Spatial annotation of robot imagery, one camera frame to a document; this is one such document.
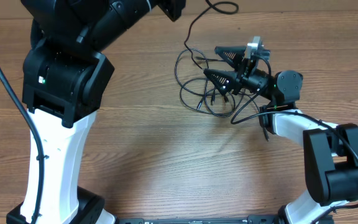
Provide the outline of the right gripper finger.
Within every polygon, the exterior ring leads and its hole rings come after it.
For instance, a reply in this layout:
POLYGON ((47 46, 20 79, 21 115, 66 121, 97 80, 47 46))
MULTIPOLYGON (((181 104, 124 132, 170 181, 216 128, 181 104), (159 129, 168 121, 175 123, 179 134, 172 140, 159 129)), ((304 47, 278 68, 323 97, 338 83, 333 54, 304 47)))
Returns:
POLYGON ((242 83, 237 77, 237 72, 204 69, 203 73, 222 96, 225 96, 227 93, 238 95, 242 88, 242 83))
POLYGON ((215 54, 219 55, 224 62, 231 66, 234 70, 245 68, 246 46, 223 47, 217 46, 214 49, 215 54))

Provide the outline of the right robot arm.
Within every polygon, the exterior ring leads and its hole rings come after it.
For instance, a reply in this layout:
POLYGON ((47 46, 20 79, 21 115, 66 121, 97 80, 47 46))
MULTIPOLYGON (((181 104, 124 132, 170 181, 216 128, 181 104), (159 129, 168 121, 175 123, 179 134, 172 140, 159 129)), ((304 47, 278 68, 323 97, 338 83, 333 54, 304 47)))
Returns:
POLYGON ((267 63, 270 57, 262 44, 214 51, 233 68, 204 70, 220 94, 236 95, 245 89, 268 99, 256 114, 260 126, 304 150, 307 190, 276 215, 249 217, 248 223, 333 223, 331 212, 358 208, 358 126, 327 123, 302 113, 295 103, 303 75, 294 70, 276 75, 259 70, 259 61, 267 63))

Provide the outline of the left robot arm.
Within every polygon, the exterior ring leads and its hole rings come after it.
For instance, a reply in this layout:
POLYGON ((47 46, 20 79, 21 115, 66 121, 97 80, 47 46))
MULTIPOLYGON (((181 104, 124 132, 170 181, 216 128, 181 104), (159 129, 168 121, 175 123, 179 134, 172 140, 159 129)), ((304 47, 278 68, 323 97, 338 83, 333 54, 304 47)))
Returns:
POLYGON ((8 223, 117 223, 104 199, 78 185, 86 138, 114 66, 103 50, 159 7, 172 21, 185 0, 24 1, 32 14, 22 101, 36 127, 24 201, 8 223))

